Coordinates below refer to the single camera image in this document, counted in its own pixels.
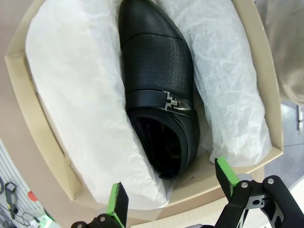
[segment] beige pants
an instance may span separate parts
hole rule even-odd
[[[304,105],[304,0],[257,0],[282,100]]]

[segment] screw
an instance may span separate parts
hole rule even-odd
[[[248,187],[248,184],[246,182],[242,183],[241,185],[242,188],[247,188]]]
[[[274,179],[269,178],[267,182],[268,182],[268,184],[273,184],[275,181],[274,181]]]

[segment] gray tile floor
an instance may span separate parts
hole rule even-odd
[[[304,131],[298,132],[296,105],[283,102],[282,121],[284,131],[284,155],[265,166],[265,176],[279,176],[287,187],[291,187],[304,176]]]

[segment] green tape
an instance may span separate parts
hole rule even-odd
[[[231,191],[231,195],[232,195],[233,188],[240,182],[240,179],[233,172],[232,168],[230,167],[230,165],[228,164],[228,162],[226,161],[225,158],[223,158],[223,157],[218,158],[218,164],[221,167],[221,169],[223,170],[225,176],[227,177],[228,181],[231,184],[230,191]]]
[[[115,213],[115,206],[116,206],[116,201],[117,201],[118,190],[119,190],[119,183],[113,184],[111,194],[110,194],[110,199],[108,202],[108,207],[106,209],[106,213],[109,216],[114,217],[115,220],[119,223],[119,225],[122,228],[124,228],[124,225],[121,223],[120,219],[118,218],[117,214]]]

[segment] shoe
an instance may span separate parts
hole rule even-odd
[[[190,50],[150,0],[123,0],[118,20],[127,114],[153,168],[172,180],[194,160],[200,138]]]

